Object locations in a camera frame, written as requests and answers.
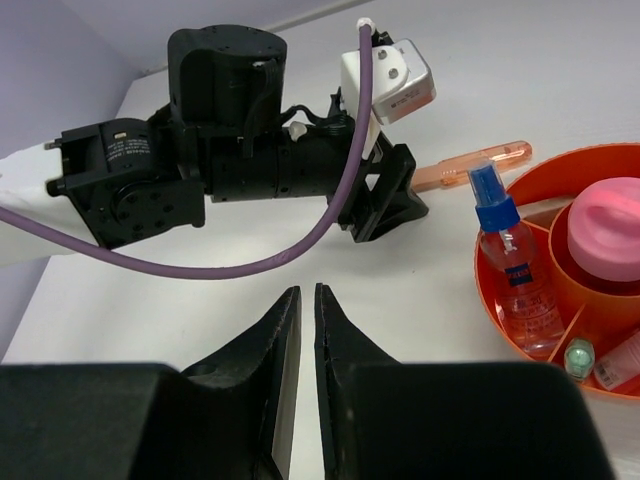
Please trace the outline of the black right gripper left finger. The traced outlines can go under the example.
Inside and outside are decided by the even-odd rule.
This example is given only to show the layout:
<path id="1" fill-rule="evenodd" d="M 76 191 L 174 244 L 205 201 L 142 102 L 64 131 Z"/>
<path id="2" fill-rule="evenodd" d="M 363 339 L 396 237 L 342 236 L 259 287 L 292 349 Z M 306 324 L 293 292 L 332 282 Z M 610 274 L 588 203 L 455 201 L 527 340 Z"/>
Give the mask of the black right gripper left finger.
<path id="1" fill-rule="evenodd" d="M 285 479 L 301 350 L 287 289 L 229 343 L 159 363 L 6 365 L 5 479 Z"/>

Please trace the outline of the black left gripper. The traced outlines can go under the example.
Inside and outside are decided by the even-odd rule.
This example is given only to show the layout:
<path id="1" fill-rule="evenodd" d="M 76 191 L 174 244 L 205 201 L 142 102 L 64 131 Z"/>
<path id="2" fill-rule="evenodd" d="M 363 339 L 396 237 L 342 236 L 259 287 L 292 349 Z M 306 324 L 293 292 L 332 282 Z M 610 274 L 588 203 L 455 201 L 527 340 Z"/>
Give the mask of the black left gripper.
<path id="1" fill-rule="evenodd" d="M 281 122 L 306 115 L 306 133 L 292 139 L 287 128 L 255 138 L 253 154 L 243 155 L 233 138 L 202 141 L 202 178 L 215 202 L 319 197 L 331 200 L 347 162 L 355 121 L 331 97 L 327 117 L 303 105 L 285 111 Z M 426 204 L 411 187 L 416 161 L 405 144 L 379 134 L 358 165 L 337 224 L 357 243 L 374 241 L 395 228 L 425 217 Z"/>

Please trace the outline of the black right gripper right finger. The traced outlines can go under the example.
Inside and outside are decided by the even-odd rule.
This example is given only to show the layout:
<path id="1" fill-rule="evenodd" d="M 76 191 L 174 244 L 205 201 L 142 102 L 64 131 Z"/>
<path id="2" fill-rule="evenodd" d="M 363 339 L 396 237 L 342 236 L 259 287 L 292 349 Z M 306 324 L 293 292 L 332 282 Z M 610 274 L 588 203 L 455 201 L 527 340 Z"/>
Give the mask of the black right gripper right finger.
<path id="1" fill-rule="evenodd" d="M 587 405 L 537 362 L 402 363 L 314 295 L 315 369 L 329 479 L 611 479 Z"/>

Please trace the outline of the orange translucent pen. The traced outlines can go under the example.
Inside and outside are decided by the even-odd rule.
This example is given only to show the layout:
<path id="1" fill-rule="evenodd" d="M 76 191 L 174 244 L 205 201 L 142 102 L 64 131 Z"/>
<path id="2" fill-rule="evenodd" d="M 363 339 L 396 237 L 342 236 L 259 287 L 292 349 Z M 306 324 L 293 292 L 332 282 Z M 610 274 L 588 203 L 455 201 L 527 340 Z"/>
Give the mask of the orange translucent pen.
<path id="1" fill-rule="evenodd" d="M 453 188 L 468 182 L 468 171 L 486 162 L 493 162 L 502 173 L 519 168 L 533 156 L 533 147 L 526 141 L 513 141 L 442 160 L 415 170 L 411 188 L 416 193 Z"/>

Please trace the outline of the blue white glue bottle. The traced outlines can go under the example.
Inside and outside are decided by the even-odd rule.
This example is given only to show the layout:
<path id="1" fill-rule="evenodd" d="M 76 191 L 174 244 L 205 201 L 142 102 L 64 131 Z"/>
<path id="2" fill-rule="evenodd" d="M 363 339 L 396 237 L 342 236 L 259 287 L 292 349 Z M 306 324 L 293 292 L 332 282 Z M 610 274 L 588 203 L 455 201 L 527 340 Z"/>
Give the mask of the blue white glue bottle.
<path id="1" fill-rule="evenodd" d="M 520 217 L 492 161 L 468 172 L 490 269 L 497 315 L 510 339 L 533 358 L 548 356 L 564 334 L 551 281 L 531 228 Z"/>

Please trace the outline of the pink translucent pen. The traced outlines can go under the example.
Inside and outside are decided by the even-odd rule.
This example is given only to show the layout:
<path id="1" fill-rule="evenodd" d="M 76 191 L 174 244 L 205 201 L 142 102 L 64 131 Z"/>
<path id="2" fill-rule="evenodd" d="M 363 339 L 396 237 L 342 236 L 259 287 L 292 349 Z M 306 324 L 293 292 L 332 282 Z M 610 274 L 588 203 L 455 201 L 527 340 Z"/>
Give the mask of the pink translucent pen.
<path id="1" fill-rule="evenodd" d="M 639 391 L 639 331 L 596 362 L 594 378 L 608 392 L 635 395 Z"/>

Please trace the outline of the pink round eraser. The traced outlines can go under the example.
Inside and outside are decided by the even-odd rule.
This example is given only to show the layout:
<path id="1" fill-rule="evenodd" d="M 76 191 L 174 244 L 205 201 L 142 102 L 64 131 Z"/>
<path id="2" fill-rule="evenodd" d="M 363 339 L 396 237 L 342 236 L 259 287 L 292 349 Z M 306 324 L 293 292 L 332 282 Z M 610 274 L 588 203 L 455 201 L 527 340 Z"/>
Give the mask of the pink round eraser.
<path id="1" fill-rule="evenodd" d="M 585 188 L 571 203 L 567 247 L 572 276 L 620 296 L 639 294 L 639 179 L 613 177 Z"/>

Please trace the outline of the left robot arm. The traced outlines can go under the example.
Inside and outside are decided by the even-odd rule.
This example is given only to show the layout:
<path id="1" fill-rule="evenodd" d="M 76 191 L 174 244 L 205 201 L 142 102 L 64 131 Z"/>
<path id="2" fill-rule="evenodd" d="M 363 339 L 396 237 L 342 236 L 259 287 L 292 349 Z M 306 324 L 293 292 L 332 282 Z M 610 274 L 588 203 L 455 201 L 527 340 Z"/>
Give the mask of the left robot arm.
<path id="1" fill-rule="evenodd" d="M 326 116 L 281 106 L 279 36 L 241 25 L 181 29 L 168 42 L 169 102 L 146 120 L 63 132 L 1 163 L 1 260 L 57 248 L 148 275 L 227 280 L 284 266 L 333 226 L 375 240 L 426 215 L 416 163 L 382 127 L 430 103 L 431 68 L 409 40 L 363 19 Z M 175 267 L 121 248 L 182 226 L 207 202 L 323 197 L 300 241 L 235 267 Z M 1 370 L 5 479 L 285 479 L 300 362 L 301 294 L 176 371 L 160 364 Z"/>

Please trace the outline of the green translucent pen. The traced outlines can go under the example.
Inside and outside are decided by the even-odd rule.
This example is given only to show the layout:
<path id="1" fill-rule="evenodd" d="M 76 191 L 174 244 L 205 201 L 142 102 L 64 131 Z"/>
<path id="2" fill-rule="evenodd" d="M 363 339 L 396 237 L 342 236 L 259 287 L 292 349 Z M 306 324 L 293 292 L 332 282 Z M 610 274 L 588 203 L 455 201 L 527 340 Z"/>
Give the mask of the green translucent pen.
<path id="1" fill-rule="evenodd" d="M 565 372 L 575 381 L 583 383 L 592 373 L 596 361 L 593 344 L 582 337 L 573 338 L 564 351 Z"/>

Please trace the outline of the orange round divided container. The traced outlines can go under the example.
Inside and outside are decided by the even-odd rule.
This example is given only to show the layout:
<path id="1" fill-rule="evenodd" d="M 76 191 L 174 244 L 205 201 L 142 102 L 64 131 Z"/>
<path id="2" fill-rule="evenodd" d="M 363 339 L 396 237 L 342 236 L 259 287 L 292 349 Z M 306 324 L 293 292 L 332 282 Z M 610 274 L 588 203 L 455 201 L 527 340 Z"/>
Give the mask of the orange round divided container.
<path id="1" fill-rule="evenodd" d="M 637 143 L 602 144 L 544 161 L 521 175 L 507 191 L 517 205 L 554 197 L 575 197 L 591 184 L 614 177 L 639 176 Z M 606 282 L 588 275 L 567 246 L 569 207 L 541 224 L 528 221 L 552 281 L 566 331 L 546 361 L 564 365 L 571 340 L 591 342 L 601 357 L 639 330 L 639 284 Z"/>

